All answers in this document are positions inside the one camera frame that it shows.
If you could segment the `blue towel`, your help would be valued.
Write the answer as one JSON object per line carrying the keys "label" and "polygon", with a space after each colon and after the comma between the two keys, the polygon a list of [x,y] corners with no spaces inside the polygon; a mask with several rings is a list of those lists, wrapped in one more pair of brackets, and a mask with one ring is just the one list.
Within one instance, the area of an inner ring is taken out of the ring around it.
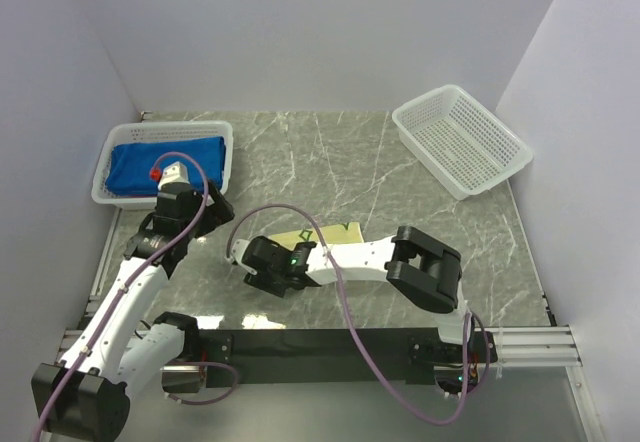
{"label": "blue towel", "polygon": [[167,152],[181,152],[198,162],[207,177],[222,187],[226,144],[222,137],[193,140],[130,143],[111,151],[111,167],[106,189],[116,196],[153,197],[157,183],[150,177],[154,163]]}

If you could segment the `green white towel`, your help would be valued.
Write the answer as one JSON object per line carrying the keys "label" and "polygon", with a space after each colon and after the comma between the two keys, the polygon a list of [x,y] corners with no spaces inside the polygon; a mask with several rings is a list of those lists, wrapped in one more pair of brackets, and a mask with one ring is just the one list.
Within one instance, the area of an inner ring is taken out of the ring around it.
{"label": "green white towel", "polygon": [[[323,226],[320,231],[328,244],[351,244],[364,241],[358,222]],[[269,235],[268,238],[289,250],[293,249],[298,243],[319,241],[319,236],[311,227]]]}

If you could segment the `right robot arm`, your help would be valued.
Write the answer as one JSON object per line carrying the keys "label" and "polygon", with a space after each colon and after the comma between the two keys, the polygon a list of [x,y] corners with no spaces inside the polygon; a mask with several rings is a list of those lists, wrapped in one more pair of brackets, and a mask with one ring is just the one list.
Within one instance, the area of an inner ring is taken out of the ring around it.
{"label": "right robot arm", "polygon": [[242,267],[246,284],[277,297],[289,290],[335,284],[339,279],[391,284],[417,308],[430,313],[436,328],[429,335],[409,339],[411,357],[443,367],[498,361],[493,336],[477,333],[462,294],[461,255],[426,233],[402,226],[394,236],[373,242],[297,243],[288,249],[264,236],[238,239],[230,249],[232,263]]}

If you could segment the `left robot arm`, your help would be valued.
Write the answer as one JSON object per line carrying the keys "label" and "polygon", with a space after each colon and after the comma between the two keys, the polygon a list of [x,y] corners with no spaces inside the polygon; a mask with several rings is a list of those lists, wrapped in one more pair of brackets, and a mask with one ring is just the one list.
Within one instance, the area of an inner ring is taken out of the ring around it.
{"label": "left robot arm", "polygon": [[114,441],[134,397],[165,366],[211,367],[197,320],[165,312],[133,341],[141,317],[185,258],[192,239],[232,221],[231,204],[212,181],[201,192],[185,178],[162,180],[157,202],[130,239],[103,303],[73,345],[31,379],[38,412],[32,440],[44,433]]}

